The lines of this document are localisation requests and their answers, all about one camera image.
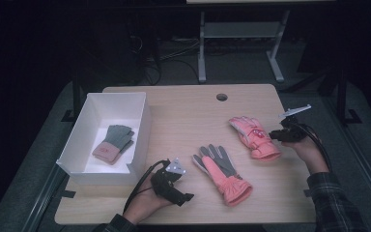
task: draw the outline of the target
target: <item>hand-mounted device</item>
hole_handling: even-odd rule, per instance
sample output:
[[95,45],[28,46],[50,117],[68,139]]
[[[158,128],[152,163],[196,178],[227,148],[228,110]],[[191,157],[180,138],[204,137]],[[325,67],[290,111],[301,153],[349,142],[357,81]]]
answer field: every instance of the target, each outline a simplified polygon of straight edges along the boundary
[[300,142],[306,136],[309,136],[320,150],[325,162],[327,163],[328,169],[332,171],[328,154],[318,136],[316,135],[316,132],[306,124],[300,124],[298,122],[298,119],[295,117],[295,114],[309,108],[311,108],[311,105],[296,109],[288,109],[288,111],[286,111],[285,113],[280,114],[280,118],[285,117],[285,119],[281,121],[283,129],[271,131],[269,133],[270,138],[276,139],[281,142]]
[[126,211],[128,205],[130,204],[131,200],[140,192],[140,189],[143,182],[146,178],[152,173],[152,171],[158,166],[162,164],[163,167],[159,169],[151,179],[153,190],[156,195],[164,197],[168,201],[178,206],[182,206],[186,201],[191,200],[194,194],[186,193],[183,194],[177,189],[174,188],[174,182],[179,180],[186,171],[183,170],[182,166],[180,165],[179,159],[174,159],[173,162],[168,160],[161,160],[153,164],[143,175],[137,185],[134,187],[133,191],[131,192],[130,196],[128,197],[128,201],[126,202],[125,209],[123,212]]

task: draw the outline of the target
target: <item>pink glove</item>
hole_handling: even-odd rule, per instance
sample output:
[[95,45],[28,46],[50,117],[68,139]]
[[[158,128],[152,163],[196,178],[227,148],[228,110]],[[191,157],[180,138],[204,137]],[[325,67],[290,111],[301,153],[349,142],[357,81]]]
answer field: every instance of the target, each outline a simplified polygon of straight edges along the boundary
[[271,161],[281,156],[257,119],[242,116],[234,117],[229,122],[239,132],[241,142],[252,150],[254,159]]
[[236,206],[248,198],[253,187],[236,172],[223,147],[201,147],[200,155],[202,158],[193,156],[194,163],[213,179],[227,206]]

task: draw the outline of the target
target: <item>metal stand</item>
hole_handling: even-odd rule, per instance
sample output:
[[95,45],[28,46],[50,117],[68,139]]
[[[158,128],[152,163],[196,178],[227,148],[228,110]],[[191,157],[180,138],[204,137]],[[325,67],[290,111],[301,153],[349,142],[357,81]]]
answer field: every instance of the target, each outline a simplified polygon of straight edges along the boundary
[[200,21],[200,53],[198,54],[198,80],[207,81],[204,58],[205,38],[275,38],[275,44],[267,57],[276,81],[283,82],[284,77],[276,62],[276,53],[282,41],[290,11],[285,11],[281,21],[276,22],[205,22],[205,14],[201,12]]

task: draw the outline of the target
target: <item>sleeve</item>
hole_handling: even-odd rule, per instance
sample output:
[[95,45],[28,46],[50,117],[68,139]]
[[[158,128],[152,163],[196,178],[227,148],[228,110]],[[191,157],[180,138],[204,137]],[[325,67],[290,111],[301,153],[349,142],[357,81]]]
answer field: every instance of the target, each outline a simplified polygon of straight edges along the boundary
[[116,215],[108,224],[100,224],[93,232],[137,232],[137,227],[120,215]]
[[316,231],[368,231],[362,216],[332,173],[315,173],[308,180],[316,210]]

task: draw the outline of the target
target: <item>wooden table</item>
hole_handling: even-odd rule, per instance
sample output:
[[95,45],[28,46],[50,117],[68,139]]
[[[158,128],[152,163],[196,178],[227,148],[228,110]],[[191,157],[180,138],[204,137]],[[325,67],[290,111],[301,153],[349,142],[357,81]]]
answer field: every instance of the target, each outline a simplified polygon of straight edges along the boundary
[[[195,194],[182,207],[166,207],[149,217],[147,224],[313,222],[314,205],[306,198],[308,172],[288,148],[276,146],[282,157],[261,162],[238,139],[228,120],[235,116],[257,118],[267,132],[281,129],[278,114],[285,110],[272,85],[196,85],[109,87],[112,92],[146,92],[152,113],[152,131],[145,170],[159,160],[179,158],[187,173],[175,183]],[[218,94],[228,97],[219,101]],[[191,161],[200,146],[222,145],[237,171],[253,187],[251,196],[230,208],[224,205],[211,179]],[[123,211],[132,190],[116,186],[79,186],[69,181],[55,220],[60,224],[109,222]]]

